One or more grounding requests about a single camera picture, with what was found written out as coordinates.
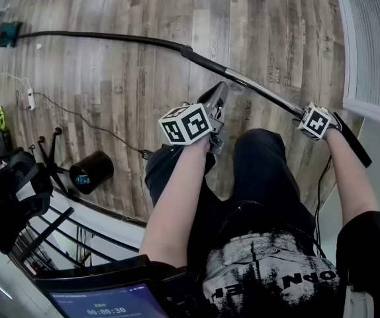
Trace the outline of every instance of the person's left arm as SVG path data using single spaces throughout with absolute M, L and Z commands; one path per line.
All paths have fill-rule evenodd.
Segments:
M 205 173 L 209 135 L 186 146 L 150 215 L 140 254 L 176 268 L 187 265 L 187 243 Z

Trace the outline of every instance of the wooden floor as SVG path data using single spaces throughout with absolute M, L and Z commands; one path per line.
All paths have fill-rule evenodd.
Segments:
M 340 109 L 344 88 L 344 39 L 337 0 L 10 0 L 7 21 L 22 21 L 21 32 L 76 30 L 153 36 L 193 49 L 259 81 L 295 103 L 309 101 Z M 221 77 L 179 54 L 153 46 L 46 36 L 0 48 L 0 73 L 27 77 L 35 91 L 95 125 L 112 130 L 138 148 L 156 150 L 158 119 L 184 101 L 194 102 Z M 276 131 L 287 146 L 289 167 L 309 209 L 316 203 L 318 178 L 328 159 L 323 142 L 313 144 L 291 124 L 291 116 L 269 101 L 231 83 L 226 106 L 229 135 L 209 185 L 228 197 L 233 183 L 231 154 L 238 135 L 254 127 Z M 105 132 L 90 129 L 36 96 L 27 104 L 26 83 L 0 78 L 16 144 L 28 147 L 39 135 L 61 126 L 57 163 L 68 168 L 94 150 L 115 165 L 114 178 L 88 197 L 115 213 L 146 221 L 153 208 L 144 185 L 146 162 Z M 350 125 L 358 132 L 359 119 Z M 322 199 L 334 186 L 331 171 Z

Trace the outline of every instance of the black trash can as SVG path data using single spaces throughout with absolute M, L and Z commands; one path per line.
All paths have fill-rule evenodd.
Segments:
M 72 183 L 84 194 L 90 194 L 112 176 L 112 160 L 102 151 L 92 153 L 70 168 Z

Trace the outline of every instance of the dark pants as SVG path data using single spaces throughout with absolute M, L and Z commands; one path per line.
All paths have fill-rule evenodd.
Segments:
M 154 204 L 168 183 L 180 153 L 178 146 L 165 147 L 150 157 L 146 185 Z M 205 174 L 213 163 L 212 155 L 208 154 Z M 218 242 L 250 231 L 265 232 L 277 225 L 283 227 L 283 223 L 313 235 L 314 219 L 300 202 L 299 188 L 287 167 L 280 135 L 252 129 L 240 136 L 234 148 L 231 198 L 221 201 L 203 180 L 189 238 L 189 269 L 200 269 Z

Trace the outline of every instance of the person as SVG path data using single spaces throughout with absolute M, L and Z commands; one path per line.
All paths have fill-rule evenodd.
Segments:
M 219 317 L 343 317 L 348 284 L 371 295 L 380 317 L 379 206 L 340 131 L 328 129 L 324 139 L 342 205 L 336 266 L 315 255 L 314 217 L 301 203 L 284 143 L 263 129 L 236 141 L 226 201 L 205 180 L 209 136 L 151 156 L 145 181 L 156 205 L 140 254 L 165 269 L 187 266 Z

